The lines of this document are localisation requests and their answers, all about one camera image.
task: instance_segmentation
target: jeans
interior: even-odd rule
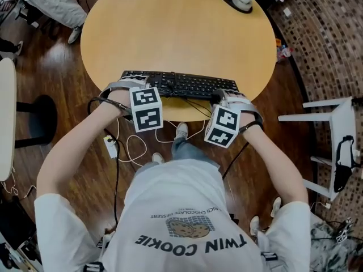
[[[0,38],[0,52],[16,53],[18,48],[12,42]]]
[[[182,160],[182,159],[196,159],[204,162],[208,162],[217,168],[219,168],[219,164],[214,162],[212,159],[209,159],[203,151],[194,145],[188,143],[185,138],[177,138],[172,144],[171,147],[171,155],[173,160]],[[139,168],[135,173],[135,176],[139,173],[151,168],[155,165],[158,165],[157,162],[148,162],[143,167]]]

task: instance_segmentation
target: black bag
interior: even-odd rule
[[[342,165],[339,163],[340,160],[340,149],[341,149],[341,145],[346,142],[346,141],[352,141],[351,144],[351,167],[346,166],[346,165]],[[352,169],[354,167],[362,167],[362,164],[358,164],[354,161],[354,157],[353,157],[353,143],[354,143],[354,138],[353,136],[345,136],[343,137],[343,140],[339,142],[338,144],[338,148],[336,150],[336,162],[335,162],[335,180],[334,180],[334,191],[336,193],[342,191],[347,182],[348,179],[350,178],[350,176],[352,175]]]

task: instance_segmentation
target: white sneaker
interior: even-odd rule
[[[188,138],[188,125],[187,123],[179,123],[179,125],[176,127],[176,132],[175,132],[175,139],[178,138],[185,138],[185,140],[187,140]]]
[[[160,153],[156,152],[156,153],[153,154],[153,162],[163,164],[163,163],[165,163],[165,160],[164,160],[163,156]]]
[[[275,217],[275,215],[278,212],[278,210],[280,209],[280,207],[281,207],[281,197],[278,197],[273,202],[273,207],[272,207],[272,211],[271,211],[271,218]]]
[[[23,40],[19,41],[18,45],[16,46],[18,48],[18,51],[14,53],[16,56],[19,56],[23,49]]]
[[[77,26],[73,28],[73,31],[68,38],[68,43],[72,44],[73,42],[75,42],[79,37],[79,35],[81,35],[81,33],[82,33],[82,26]]]
[[[251,236],[257,237],[257,232],[260,228],[260,218],[258,215],[255,215],[250,221],[250,234]]]

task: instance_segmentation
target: table top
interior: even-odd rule
[[[15,142],[16,71],[9,58],[0,61],[0,181],[12,167]]]
[[[98,0],[83,27],[83,63],[100,90],[124,70],[174,71],[235,80],[253,100],[271,78],[276,42],[265,13],[252,6],[243,14],[223,0]],[[178,98],[163,98],[163,116],[207,119]]]

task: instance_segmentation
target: power strip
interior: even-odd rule
[[[110,135],[107,135],[106,137],[103,137],[104,144],[106,145],[109,157],[116,158],[117,157],[117,148],[116,148],[116,142],[112,139]]]

